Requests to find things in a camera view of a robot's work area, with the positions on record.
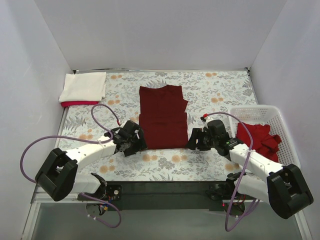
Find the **dark red t-shirt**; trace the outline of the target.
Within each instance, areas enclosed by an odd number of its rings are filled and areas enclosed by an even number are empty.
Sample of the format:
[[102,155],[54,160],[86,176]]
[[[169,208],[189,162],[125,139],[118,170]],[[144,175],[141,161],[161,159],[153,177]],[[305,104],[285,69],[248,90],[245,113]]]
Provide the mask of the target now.
[[139,88],[139,125],[149,150],[180,149],[188,142],[186,108],[182,86]]

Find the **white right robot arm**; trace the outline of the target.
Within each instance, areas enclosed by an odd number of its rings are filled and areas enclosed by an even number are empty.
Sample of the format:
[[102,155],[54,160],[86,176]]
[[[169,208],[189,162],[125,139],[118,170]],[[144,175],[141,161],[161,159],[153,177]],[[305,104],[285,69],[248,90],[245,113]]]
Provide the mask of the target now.
[[255,174],[227,177],[226,192],[232,199],[249,195],[268,203],[283,219],[288,219],[314,202],[313,195],[298,166],[283,165],[250,150],[238,138],[231,138],[221,120],[206,118],[202,128],[193,128],[186,147],[217,153]]

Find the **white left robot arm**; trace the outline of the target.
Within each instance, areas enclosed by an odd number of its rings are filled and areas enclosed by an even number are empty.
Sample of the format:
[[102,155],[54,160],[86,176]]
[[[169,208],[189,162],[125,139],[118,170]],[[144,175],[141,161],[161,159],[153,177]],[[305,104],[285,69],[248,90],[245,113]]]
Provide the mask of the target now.
[[96,143],[61,150],[53,149],[35,176],[35,182],[55,201],[69,194],[79,199],[108,200],[114,198],[108,183],[96,173],[81,175],[80,170],[105,157],[123,153],[126,157],[147,149],[143,129],[128,120],[101,136]]

